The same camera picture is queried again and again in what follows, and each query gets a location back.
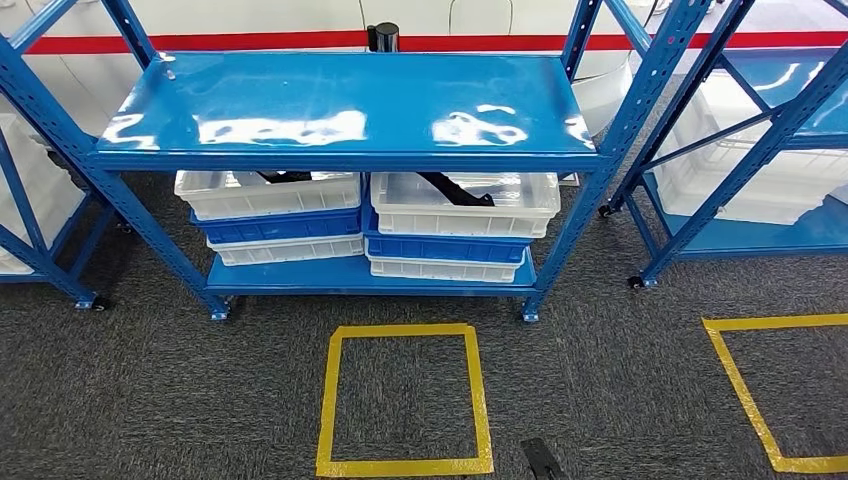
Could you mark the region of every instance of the blue plastic crate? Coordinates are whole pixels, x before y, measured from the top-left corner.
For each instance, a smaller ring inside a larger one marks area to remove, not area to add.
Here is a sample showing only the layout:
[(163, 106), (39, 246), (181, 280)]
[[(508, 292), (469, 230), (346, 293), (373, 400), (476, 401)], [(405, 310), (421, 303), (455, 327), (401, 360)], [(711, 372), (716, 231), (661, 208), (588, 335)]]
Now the blue plastic crate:
[(362, 199), (362, 232), (374, 257), (432, 258), (467, 262), (521, 263), (531, 238), (384, 235), (377, 231), (377, 212)]
[(219, 220), (198, 220), (192, 211), (190, 221), (210, 243), (233, 243), (351, 235), (360, 232), (359, 219), (359, 208), (345, 208)]

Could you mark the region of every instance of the shelf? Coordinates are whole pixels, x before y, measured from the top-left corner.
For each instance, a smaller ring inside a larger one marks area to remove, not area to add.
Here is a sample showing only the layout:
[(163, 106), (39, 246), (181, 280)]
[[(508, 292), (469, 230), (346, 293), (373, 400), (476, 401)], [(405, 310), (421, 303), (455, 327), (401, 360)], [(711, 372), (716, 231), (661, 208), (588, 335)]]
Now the shelf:
[[(50, 256), (53, 259), (56, 259), (59, 254), (62, 252), (62, 249), (65, 247), (65, 243), (67, 243), (68, 238), (71, 235), (71, 232), (76, 227), (79, 222), (80, 217), (82, 217), (85, 209), (91, 204), (91, 192), (85, 190), (85, 196), (82, 198), (82, 202), (80, 202), (77, 209), (74, 211), (73, 215), (68, 218), (68, 221), (65, 222), (65, 225), (59, 230), (59, 233), (56, 235), (56, 238), (53, 240), (53, 245), (50, 247)], [(28, 282), (42, 282), (47, 281), (46, 277), (40, 273), (0, 273), (0, 283), (28, 283)]]
[[(657, 215), (667, 232), (676, 234), (689, 220), (666, 214), (653, 174), (644, 176), (645, 190), (660, 208)], [(827, 196), (824, 204), (804, 214), (794, 225), (711, 220), (680, 253), (681, 259), (760, 255), (848, 253), (848, 205)]]
[(524, 262), (513, 283), (455, 282), (375, 277), (365, 256), (227, 267), (215, 256), (206, 290), (219, 295), (437, 295), (527, 296), (535, 292), (533, 262)]
[(126, 170), (599, 164), (558, 56), (414, 53), (161, 53), (94, 159)]
[[(724, 57), (728, 72), (743, 88), (749, 93), (753, 90), (762, 103), (774, 108), (801, 93), (835, 52), (836, 49), (831, 48), (727, 50)], [(846, 98), (848, 83), (837, 89), (798, 130), (797, 144), (812, 145), (813, 140), (807, 137), (823, 136), (827, 137), (831, 148), (840, 145), (848, 148)]]

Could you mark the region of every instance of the black cylinder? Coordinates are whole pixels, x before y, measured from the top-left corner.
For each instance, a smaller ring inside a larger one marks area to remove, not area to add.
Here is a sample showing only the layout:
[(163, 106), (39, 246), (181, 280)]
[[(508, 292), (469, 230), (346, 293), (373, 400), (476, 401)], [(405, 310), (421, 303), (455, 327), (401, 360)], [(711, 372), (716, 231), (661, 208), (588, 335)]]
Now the black cylinder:
[(398, 26), (391, 22), (383, 22), (374, 27), (376, 48), (372, 48), (372, 50), (377, 52), (397, 52), (399, 31)]

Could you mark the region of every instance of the plastic bin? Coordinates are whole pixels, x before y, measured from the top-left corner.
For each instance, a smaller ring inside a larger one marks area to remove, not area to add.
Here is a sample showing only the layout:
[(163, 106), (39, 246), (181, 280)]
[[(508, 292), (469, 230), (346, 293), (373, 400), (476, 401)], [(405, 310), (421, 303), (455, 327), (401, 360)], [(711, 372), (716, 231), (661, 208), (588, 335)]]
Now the plastic bin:
[(290, 238), (259, 242), (206, 243), (221, 255), (224, 265), (292, 262), (362, 255), (362, 234)]
[(368, 239), (368, 254), (375, 257), (520, 264), (531, 242), (509, 237), (383, 235), (377, 230), (377, 222), (371, 202), (363, 201), (362, 232)]
[[(32, 205), (33, 213), (47, 248), (53, 246), (59, 232), (62, 231), (68, 219), (73, 216), (85, 198), (85, 193), (74, 185), (71, 176), (66, 171), (55, 165), (53, 167), (58, 171), (58, 174), (53, 175), (49, 181), (24, 185), (24, 190), (30, 199), (30, 205)], [(20, 212), (18, 212), (8, 189), (2, 201), (0, 201), (0, 224), (24, 242), (32, 245)], [(32, 273), (32, 269), (27, 264), (0, 248), (0, 274), (28, 273)]]
[(174, 193), (199, 220), (358, 207), (359, 174), (312, 172), (313, 180), (268, 183), (256, 172), (179, 171)]
[(541, 238), (560, 209), (553, 173), (449, 173), (474, 196), (490, 194), (494, 207), (453, 205), (415, 173), (375, 173), (371, 204), (386, 234)]
[[(701, 85), (658, 156), (712, 135), (759, 113), (726, 72)], [(653, 169), (663, 210), (692, 215), (771, 126), (768, 121), (709, 143)], [(848, 151), (786, 150), (763, 167), (717, 218), (791, 225), (848, 183)]]
[(209, 243), (329, 237), (360, 232), (358, 208), (221, 220), (198, 220), (192, 211), (189, 221), (206, 233)]
[[(367, 253), (370, 241), (366, 238), (366, 253), (371, 262), (371, 275), (377, 277), (429, 278), (466, 282), (510, 283), (524, 263), (462, 262), (429, 258), (379, 257)], [(525, 248), (524, 255), (529, 255)]]

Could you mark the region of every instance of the floor marking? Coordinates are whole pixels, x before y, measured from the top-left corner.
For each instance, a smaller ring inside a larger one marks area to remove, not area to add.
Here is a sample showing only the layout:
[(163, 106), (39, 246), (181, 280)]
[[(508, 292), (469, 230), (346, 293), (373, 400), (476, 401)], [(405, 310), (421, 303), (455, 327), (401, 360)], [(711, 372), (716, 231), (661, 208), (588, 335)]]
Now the floor marking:
[[(333, 428), (336, 421), (336, 393), (339, 385), (339, 367), (342, 340), (345, 338), (373, 337), (423, 337), (435, 335), (462, 335), (465, 337), (465, 355), (468, 361), (468, 378), (471, 384), (471, 408), (474, 412), (474, 431), (477, 439), (476, 458), (450, 458), (438, 460), (357, 460), (334, 462)], [(494, 472), (492, 439), (483, 392), (483, 371), (474, 327), (464, 323), (433, 325), (377, 325), (339, 327), (330, 337), (327, 354), (327, 373), (324, 380), (324, 403), (321, 407), (321, 432), (318, 435), (318, 453), (315, 474), (319, 477), (420, 477), (435, 475), (478, 475)]]
[(780, 453), (774, 436), (766, 425), (760, 410), (754, 403), (754, 398), (745, 385), (736, 363), (727, 349), (727, 344), (721, 337), (721, 332), (740, 330), (767, 330), (775, 328), (806, 328), (826, 326), (848, 326), (848, 314), (835, 315), (807, 315), (800, 317), (766, 317), (766, 318), (741, 318), (733, 320), (710, 320), (703, 319), (704, 328), (713, 342), (718, 358), (736, 390), (739, 401), (748, 415), (748, 420), (756, 430), (766, 455), (769, 457), (772, 467), (778, 472), (793, 473), (842, 473), (848, 472), (848, 455), (833, 457), (784, 457)]

